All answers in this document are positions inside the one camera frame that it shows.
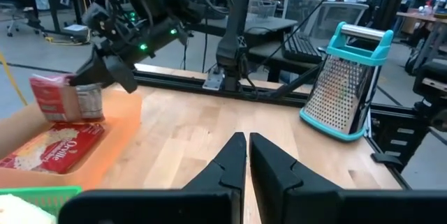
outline black pole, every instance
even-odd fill
[[[372,28],[383,31],[391,29],[401,2],[402,0],[381,0]]]

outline wooden tabletop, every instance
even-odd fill
[[[154,66],[137,68],[205,77],[202,73]],[[258,87],[279,85],[256,82]],[[345,144],[326,137],[304,124],[297,108],[152,87],[139,87],[136,92],[143,97],[140,130],[99,188],[181,188],[237,131],[244,132],[247,139],[251,132],[264,135],[343,188],[400,188],[388,169],[369,157],[373,150],[365,139]],[[249,166],[244,205],[244,222],[261,223]]]
[[[405,12],[397,12],[398,16],[402,16],[402,17],[409,17],[409,18],[415,18],[418,20],[422,20],[422,21],[426,21],[426,22],[442,22],[444,24],[447,24],[447,19],[439,19],[439,18],[435,18],[432,15],[422,15],[420,13],[405,13]]]

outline keyboard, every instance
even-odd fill
[[[290,34],[284,34],[284,40],[287,40]],[[300,61],[310,64],[319,64],[323,59],[320,53],[310,42],[309,36],[302,33],[295,33],[284,44],[282,54],[285,59]]]

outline wire basket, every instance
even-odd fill
[[[277,2],[273,0],[249,0],[247,22],[267,22],[276,9]]]
[[[64,203],[81,191],[82,189],[79,186],[2,188],[0,189],[0,195],[12,194],[20,197],[57,217]]]

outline orange tray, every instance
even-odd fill
[[[115,163],[121,152],[140,127],[142,99],[136,94],[106,89],[103,92],[103,111],[105,132],[88,154],[66,174],[46,174],[0,168],[0,188],[37,186],[81,186],[87,190],[98,185],[107,169]],[[28,105],[0,124],[0,130],[14,128],[2,134],[2,138],[20,139],[37,136],[51,124],[45,122],[35,104]]]

